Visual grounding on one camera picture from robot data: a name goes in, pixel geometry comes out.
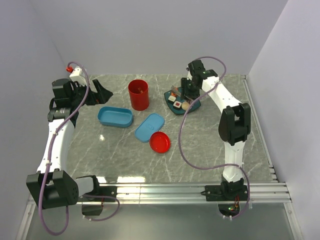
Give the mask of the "white steamed bun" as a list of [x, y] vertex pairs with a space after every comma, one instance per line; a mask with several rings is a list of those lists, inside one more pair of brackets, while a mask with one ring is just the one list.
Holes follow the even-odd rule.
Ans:
[[190, 107], [190, 104], [187, 101], [184, 101], [181, 104], [181, 109], [184, 110], [184, 111], [187, 111], [189, 107]]

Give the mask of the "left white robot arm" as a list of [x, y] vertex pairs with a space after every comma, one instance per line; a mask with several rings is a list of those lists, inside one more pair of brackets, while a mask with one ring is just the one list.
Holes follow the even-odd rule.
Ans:
[[69, 146], [79, 116], [76, 108], [81, 101], [87, 106], [105, 104], [113, 96], [97, 79], [92, 82], [95, 91], [67, 78], [52, 82], [54, 97], [47, 115], [49, 134], [45, 152], [36, 173], [26, 178], [31, 196], [43, 210], [75, 205], [83, 195], [89, 201], [101, 196], [95, 175], [73, 179], [66, 171]]

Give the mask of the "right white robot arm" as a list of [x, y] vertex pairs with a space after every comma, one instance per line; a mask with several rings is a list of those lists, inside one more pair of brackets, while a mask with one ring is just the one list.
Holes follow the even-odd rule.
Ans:
[[218, 134], [224, 142], [225, 157], [220, 193], [224, 199], [232, 200], [244, 187], [246, 174], [243, 170], [243, 152], [251, 132], [251, 107], [227, 90], [222, 83], [222, 75], [212, 69], [205, 69], [201, 58], [190, 62], [187, 71], [187, 77], [180, 81], [180, 96], [189, 101], [186, 112], [200, 99], [209, 96], [221, 113]]

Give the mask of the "metal food tongs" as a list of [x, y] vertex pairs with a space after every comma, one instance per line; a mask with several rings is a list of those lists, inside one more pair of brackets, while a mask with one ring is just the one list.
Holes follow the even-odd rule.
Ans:
[[188, 97], [183, 97], [183, 96], [182, 96], [182, 93], [181, 93], [181, 92], [178, 90], [178, 88], [175, 87], [174, 85], [171, 86], [171, 89], [170, 89], [170, 90], [171, 90], [171, 92], [177, 93], [178, 96], [179, 96], [181, 99], [186, 100], [189, 104], [192, 103], [191, 100], [190, 100], [190, 98], [188, 98]]

